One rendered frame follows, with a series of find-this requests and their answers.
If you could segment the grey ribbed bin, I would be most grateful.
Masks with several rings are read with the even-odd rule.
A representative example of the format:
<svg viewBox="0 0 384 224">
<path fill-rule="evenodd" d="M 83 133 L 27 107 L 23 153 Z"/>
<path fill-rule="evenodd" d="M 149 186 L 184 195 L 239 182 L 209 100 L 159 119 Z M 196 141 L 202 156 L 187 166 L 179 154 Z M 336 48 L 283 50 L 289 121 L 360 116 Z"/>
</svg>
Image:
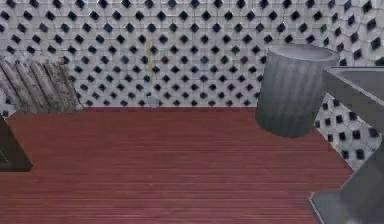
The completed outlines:
<svg viewBox="0 0 384 224">
<path fill-rule="evenodd" d="M 255 112 L 258 125 L 282 137 L 308 134 L 325 96 L 323 70 L 339 59 L 337 52 L 313 45 L 270 48 Z"/>
</svg>

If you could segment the dark brown cabinet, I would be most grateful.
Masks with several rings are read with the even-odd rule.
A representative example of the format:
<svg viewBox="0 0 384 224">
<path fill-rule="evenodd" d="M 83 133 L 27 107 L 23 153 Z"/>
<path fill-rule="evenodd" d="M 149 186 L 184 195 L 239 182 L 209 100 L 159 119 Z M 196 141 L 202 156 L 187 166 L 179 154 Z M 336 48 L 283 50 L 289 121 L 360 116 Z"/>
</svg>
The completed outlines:
<svg viewBox="0 0 384 224">
<path fill-rule="evenodd" d="M 7 122 L 0 116 L 0 172 L 29 172 L 32 167 Z"/>
</svg>

